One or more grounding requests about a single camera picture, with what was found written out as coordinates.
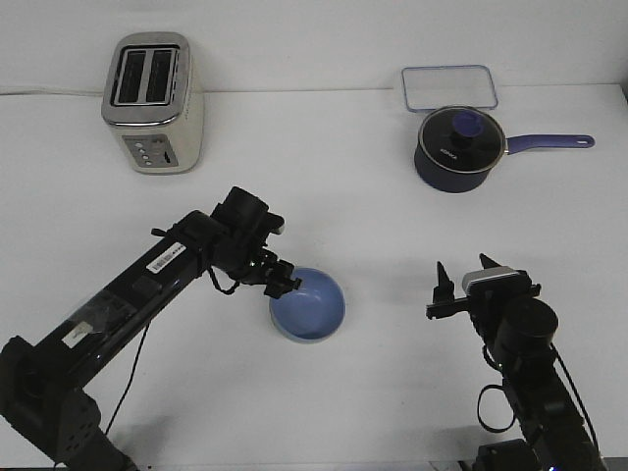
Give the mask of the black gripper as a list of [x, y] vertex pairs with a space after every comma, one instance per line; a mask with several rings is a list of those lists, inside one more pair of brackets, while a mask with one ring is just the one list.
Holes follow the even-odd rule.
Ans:
[[222, 228], [212, 242], [208, 266], [216, 290], [232, 294], [241, 285], [259, 285], [281, 298], [300, 288], [302, 279], [292, 277], [294, 265], [267, 249], [267, 237], [281, 234], [285, 219], [261, 199], [234, 186], [211, 219]]
[[[499, 268], [500, 264], [485, 253], [479, 254], [484, 270]], [[489, 283], [472, 290], [467, 296], [455, 298], [454, 283], [449, 278], [445, 266], [437, 262], [437, 285], [433, 288], [432, 303], [426, 307], [430, 320], [451, 317], [458, 312], [468, 312], [478, 334], [494, 334], [503, 317], [505, 303], [518, 296], [538, 296], [540, 284]]]

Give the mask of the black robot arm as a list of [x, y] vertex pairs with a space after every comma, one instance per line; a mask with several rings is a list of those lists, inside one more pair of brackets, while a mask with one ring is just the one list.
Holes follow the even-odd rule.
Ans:
[[1, 414], [25, 439], [70, 470], [133, 470], [100, 427], [84, 387], [180, 292], [221, 270], [237, 286], [278, 299], [297, 289], [293, 265], [268, 250], [283, 217], [233, 187], [211, 214], [194, 210], [38, 344], [11, 338], [1, 351]]
[[558, 318], [540, 300], [540, 285], [524, 270], [500, 265], [485, 254], [482, 268], [466, 274], [463, 296], [442, 264], [426, 308], [430, 319], [466, 312], [483, 342], [487, 364], [501, 376], [517, 440], [482, 445], [472, 470], [603, 470], [590, 417], [552, 343]]

